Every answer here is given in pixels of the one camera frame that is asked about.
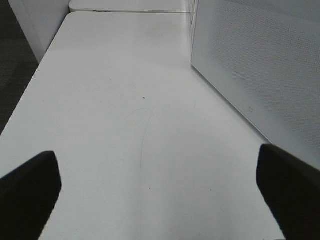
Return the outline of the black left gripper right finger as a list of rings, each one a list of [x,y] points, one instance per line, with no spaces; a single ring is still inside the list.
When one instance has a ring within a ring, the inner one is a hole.
[[[285,239],[320,238],[319,170],[273,144],[262,144],[256,183]]]

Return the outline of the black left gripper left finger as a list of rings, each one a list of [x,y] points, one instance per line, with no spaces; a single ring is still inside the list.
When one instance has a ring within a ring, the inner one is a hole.
[[[56,154],[44,151],[0,179],[0,238],[37,240],[62,188]]]

